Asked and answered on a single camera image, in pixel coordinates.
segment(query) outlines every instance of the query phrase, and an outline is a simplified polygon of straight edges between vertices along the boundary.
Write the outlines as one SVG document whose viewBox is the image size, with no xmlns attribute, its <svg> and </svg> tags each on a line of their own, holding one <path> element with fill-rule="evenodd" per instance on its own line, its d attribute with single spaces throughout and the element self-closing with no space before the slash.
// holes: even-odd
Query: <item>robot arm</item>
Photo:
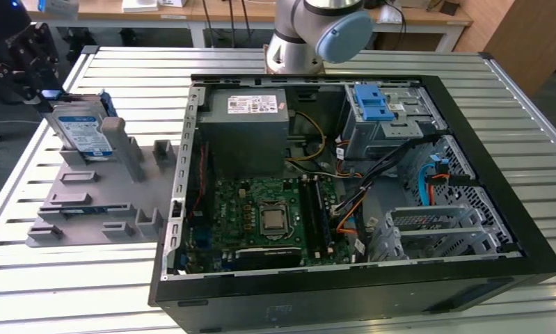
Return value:
<svg viewBox="0 0 556 334">
<path fill-rule="evenodd" d="M 32 24 L 20 0 L 0 0 L 0 100 L 23 102 L 39 112 L 51 105 L 42 92 L 63 90 L 57 77 L 59 62 L 47 24 Z"/>
<path fill-rule="evenodd" d="M 278 74 L 313 74 L 363 50 L 373 20 L 363 0 L 281 0 L 266 62 Z"/>
</svg>

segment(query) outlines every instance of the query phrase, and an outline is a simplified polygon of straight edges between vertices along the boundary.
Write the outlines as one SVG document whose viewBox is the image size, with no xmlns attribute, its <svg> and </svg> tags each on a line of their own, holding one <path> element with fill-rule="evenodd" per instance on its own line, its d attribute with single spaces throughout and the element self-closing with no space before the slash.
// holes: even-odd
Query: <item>metal extrusion rail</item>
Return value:
<svg viewBox="0 0 556 334">
<path fill-rule="evenodd" d="M 263 66 L 262 50 L 102 47 L 82 55 L 66 87 L 74 93 L 107 89 L 127 133 L 142 145 L 163 138 L 178 143 L 190 75 L 262 73 Z M 556 131 L 497 63 L 478 54 L 371 51 L 329 65 L 327 73 L 442 77 L 556 252 Z M 24 244 L 63 161 L 59 147 L 43 122 L 0 193 L 0 333 L 181 333 L 165 312 L 147 305 L 154 243 L 59 248 Z M 556 277 L 462 313 L 286 331 L 556 333 Z"/>
</svg>

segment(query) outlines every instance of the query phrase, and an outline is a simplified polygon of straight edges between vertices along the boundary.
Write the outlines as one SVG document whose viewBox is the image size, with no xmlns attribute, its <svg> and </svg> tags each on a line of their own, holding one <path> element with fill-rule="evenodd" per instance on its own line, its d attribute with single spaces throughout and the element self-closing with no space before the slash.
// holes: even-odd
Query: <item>floor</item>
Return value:
<svg viewBox="0 0 556 334">
<path fill-rule="evenodd" d="M 91 29 L 91 32 L 101 45 L 122 45 L 118 29 Z M 185 29 L 137 29 L 137 33 L 141 46 L 191 47 L 191 37 Z M 54 35 L 57 37 L 57 48 L 61 52 L 63 51 L 62 59 L 66 59 L 67 44 L 59 38 L 59 34 L 55 33 Z M 237 36 L 238 47 L 262 47 L 270 38 L 271 31 L 255 31 L 253 39 L 249 41 L 246 31 L 239 31 Z M 218 47 L 231 47 L 231 32 L 217 29 L 215 42 Z M 71 67 L 69 63 L 62 64 L 62 77 L 67 76 Z M 556 126 L 556 73 L 554 73 L 533 100 Z M 22 120 L 24 122 L 3 122 L 7 120 Z M 38 121 L 40 121 L 40 117 L 28 106 L 4 106 L 0 104 L 0 189 L 36 130 L 38 124 L 32 122 Z"/>
</svg>

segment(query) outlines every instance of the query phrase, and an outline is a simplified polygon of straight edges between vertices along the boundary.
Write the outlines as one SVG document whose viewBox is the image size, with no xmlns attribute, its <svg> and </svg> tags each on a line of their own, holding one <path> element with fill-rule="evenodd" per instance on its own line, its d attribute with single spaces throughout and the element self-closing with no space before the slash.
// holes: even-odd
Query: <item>wooden desk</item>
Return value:
<svg viewBox="0 0 556 334">
<path fill-rule="evenodd" d="M 190 6 L 194 10 L 191 11 L 191 19 L 206 21 L 206 11 L 203 10 L 203 0 L 190 0 Z M 234 0 L 234 19 L 237 22 L 245 22 L 243 4 L 241 0 Z M 269 2 L 263 4 L 259 2 L 250 2 L 246 0 L 247 15 L 250 16 L 251 22 L 274 22 L 275 5 Z M 229 1 L 223 0 L 207 0 L 207 9 L 210 12 L 210 19 L 213 21 L 231 21 L 231 11 Z M 381 9 L 369 11 L 375 21 L 381 17 Z M 419 8 L 403 8 L 406 21 L 409 25 L 458 25 L 470 26 L 473 19 L 462 10 L 458 10 L 455 16 L 450 16 L 439 13 L 438 11 L 427 12 Z"/>
<path fill-rule="evenodd" d="M 191 0 L 191 19 L 201 22 L 201 26 L 194 29 L 206 29 L 207 18 L 203 9 L 203 0 Z M 234 4 L 234 20 L 235 26 L 239 29 L 246 28 L 243 4 L 241 0 L 235 0 Z M 274 13 L 275 5 L 273 3 L 263 4 L 246 0 L 247 15 L 253 29 L 271 29 L 274 30 Z M 223 0 L 207 0 L 207 8 L 210 13 L 210 20 L 213 21 L 213 28 L 230 29 L 231 28 L 231 12 L 229 2 Z M 459 9 L 455 16 L 439 13 L 438 11 L 427 12 L 419 8 L 403 8 L 407 32 L 409 33 L 441 33 L 443 38 L 437 47 L 439 52 L 451 52 L 455 43 L 462 35 L 463 28 L 473 24 L 470 16 Z M 370 11 L 371 17 L 375 21 L 381 17 L 381 9 Z M 399 33 L 402 29 L 401 24 L 377 24 L 374 31 L 383 33 Z"/>
<path fill-rule="evenodd" d="M 32 19 L 40 20 L 57 19 L 55 16 L 47 15 L 39 12 L 38 4 L 39 0 L 22 0 L 24 3 L 26 9 L 28 10 L 30 16 Z M 78 20 L 81 22 L 86 20 L 166 20 L 165 15 L 183 16 L 182 19 L 189 19 L 193 11 L 193 7 L 167 7 L 161 6 L 159 10 L 155 12 L 143 12 L 143 13 L 123 13 L 122 10 L 123 0 L 81 0 L 81 11 L 78 14 Z"/>
<path fill-rule="evenodd" d="M 146 13 L 123 13 L 122 0 L 81 0 L 78 21 L 58 19 L 38 11 L 39 0 L 23 0 L 31 17 L 53 26 L 86 26 L 115 28 L 187 28 L 191 30 L 194 47 L 207 47 L 205 31 L 207 30 L 207 17 L 203 10 L 203 0 L 190 0 L 183 8 L 162 6 L 159 11 Z M 234 0 L 234 20 L 238 29 L 246 28 L 243 3 Z M 207 0 L 213 28 L 231 28 L 231 12 L 229 2 Z M 250 26 L 253 29 L 274 30 L 275 6 L 246 0 Z M 441 33 L 442 41 L 437 51 L 451 52 L 461 37 L 463 28 L 473 23 L 470 16 L 459 9 L 455 16 L 437 11 L 427 12 L 418 8 L 403 8 L 409 33 Z M 381 10 L 371 10 L 375 21 Z M 375 32 L 401 32 L 401 24 L 377 24 Z"/>
</svg>

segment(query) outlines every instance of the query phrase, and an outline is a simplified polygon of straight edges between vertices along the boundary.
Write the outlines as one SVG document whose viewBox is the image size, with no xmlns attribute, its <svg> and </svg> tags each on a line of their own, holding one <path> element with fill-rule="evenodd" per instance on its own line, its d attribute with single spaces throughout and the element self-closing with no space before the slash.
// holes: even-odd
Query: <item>metal chassis panel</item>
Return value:
<svg viewBox="0 0 556 334">
<path fill-rule="evenodd" d="M 221 89 L 229 87 L 234 88 L 242 85 L 249 86 L 253 82 L 259 81 L 263 83 L 265 79 L 271 80 L 271 78 L 273 76 L 267 75 L 233 76 L 219 74 L 194 76 L 194 82 L 197 83 L 197 87 L 206 89 L 215 87 Z M 294 83 L 301 85 L 305 82 L 307 82 L 309 85 L 317 85 L 318 81 L 326 79 L 325 76 L 281 76 L 281 80 L 285 80 L 286 78 L 289 78 L 291 82 L 283 83 L 285 86 Z M 525 282 L 538 283 L 556 274 L 556 256 L 553 249 L 539 233 L 535 222 L 527 214 L 523 204 L 503 177 L 501 169 L 494 163 L 493 157 L 487 153 L 485 145 L 482 144 L 467 119 L 454 103 L 453 97 L 447 93 L 447 89 L 445 88 L 441 79 L 431 76 L 373 77 L 369 75 L 338 75 L 329 79 L 330 81 L 377 81 L 379 79 L 406 81 L 417 79 L 423 83 L 423 86 L 430 93 L 433 103 L 437 105 L 442 117 L 450 126 L 453 135 L 463 150 L 463 154 L 466 155 L 475 174 L 479 176 L 479 180 L 483 183 L 493 203 L 497 205 L 497 210 L 501 213 L 503 220 L 511 229 L 514 238 L 518 240 L 527 256 L 502 258 L 498 260 L 482 260 L 477 262 L 427 263 L 391 267 L 367 266 L 354 272 L 337 270 L 314 273 L 291 272 L 261 276 L 239 276 L 239 273 L 229 273 L 219 278 L 222 281 L 213 279 L 171 280 L 170 275 L 161 272 L 161 269 L 157 267 L 151 291 L 151 294 L 155 295 L 155 297 L 151 296 L 151 300 L 154 299 L 155 302 L 165 307 L 171 307 L 169 313 L 175 319 L 178 319 L 177 317 L 186 317 L 185 313 L 177 314 L 173 312 L 175 307 L 171 305 L 177 301 L 181 303 L 201 301 L 202 303 L 206 302 L 202 305 L 209 305 L 209 303 L 210 305 L 218 305 L 218 303 L 226 303 L 225 299 L 234 299 L 233 297 L 235 296 L 239 296 L 242 299 L 245 296 L 254 297 L 267 294 L 278 296 L 277 299 L 282 300 L 287 299 L 287 296 L 295 293 L 306 295 L 309 292 L 321 290 L 327 294 L 331 294 L 330 290 L 334 289 L 367 288 L 398 284 L 409 284 L 409 289 L 413 289 L 413 285 L 421 285 L 425 282 L 439 280 L 459 282 L 462 280 L 470 281 L 473 278 L 487 278 L 491 284 L 498 284 L 498 278 L 506 280 L 494 290 L 487 291 L 483 295 L 478 295 L 478 297 L 467 303 L 457 305 L 455 302 L 449 302 L 449 306 L 442 308 L 434 306 L 433 310 L 426 309 L 425 312 L 465 310 L 475 305 L 478 301 L 482 301 L 485 298 L 483 296 L 490 298 L 501 291 L 509 289 L 510 286 Z M 167 242 L 170 238 L 178 240 L 181 238 L 181 233 L 169 233 L 166 238 Z M 199 308 L 199 312 L 211 312 L 211 310 L 215 310 L 213 313 L 219 311 L 218 308 Z M 358 315 L 350 316 L 351 318 L 347 319 L 349 321 L 359 320 L 354 319 L 354 316 Z"/>
</svg>

